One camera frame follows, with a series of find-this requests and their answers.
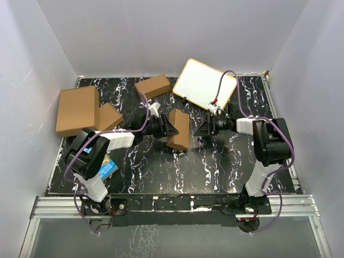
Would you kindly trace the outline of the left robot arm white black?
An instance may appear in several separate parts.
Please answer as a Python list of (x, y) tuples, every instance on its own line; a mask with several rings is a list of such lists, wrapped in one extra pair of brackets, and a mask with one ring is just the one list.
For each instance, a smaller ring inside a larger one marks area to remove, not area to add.
[(71, 143), (64, 157), (67, 166), (64, 179), (71, 181), (67, 174), (73, 173), (85, 190), (85, 195), (93, 201), (92, 208), (99, 214), (106, 214), (111, 201), (106, 198), (105, 187), (99, 170), (108, 151), (130, 148), (140, 143), (146, 135), (164, 138), (179, 134), (178, 129), (165, 114), (137, 116), (123, 129), (94, 131), (83, 128)]

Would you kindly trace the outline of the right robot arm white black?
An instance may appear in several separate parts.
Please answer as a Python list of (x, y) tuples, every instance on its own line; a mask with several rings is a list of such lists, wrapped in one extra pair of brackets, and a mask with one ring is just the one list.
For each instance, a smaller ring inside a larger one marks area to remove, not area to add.
[(208, 111), (205, 122), (194, 135), (214, 136), (227, 130), (253, 137), (255, 167), (243, 186), (239, 201), (243, 212), (252, 213), (259, 207), (259, 200), (267, 196), (267, 186), (273, 175), (282, 170), (283, 163), (294, 157), (288, 127), (283, 118), (245, 117), (238, 104), (229, 103), (227, 113), (221, 109)]

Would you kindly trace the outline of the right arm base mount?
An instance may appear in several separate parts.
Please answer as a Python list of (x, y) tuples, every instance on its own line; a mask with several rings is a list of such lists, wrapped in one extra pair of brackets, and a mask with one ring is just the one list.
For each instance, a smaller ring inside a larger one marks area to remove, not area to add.
[(217, 204), (221, 207), (221, 212), (225, 215), (230, 214), (271, 214), (271, 206), (266, 195), (250, 196), (245, 185), (238, 195), (220, 196), (216, 198)]

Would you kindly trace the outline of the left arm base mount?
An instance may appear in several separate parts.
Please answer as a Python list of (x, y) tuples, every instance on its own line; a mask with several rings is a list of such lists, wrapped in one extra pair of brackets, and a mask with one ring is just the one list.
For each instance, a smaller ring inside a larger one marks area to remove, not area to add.
[(85, 216), (124, 216), (127, 214), (127, 200), (110, 198), (109, 196), (98, 203), (89, 197), (80, 197), (81, 212)]

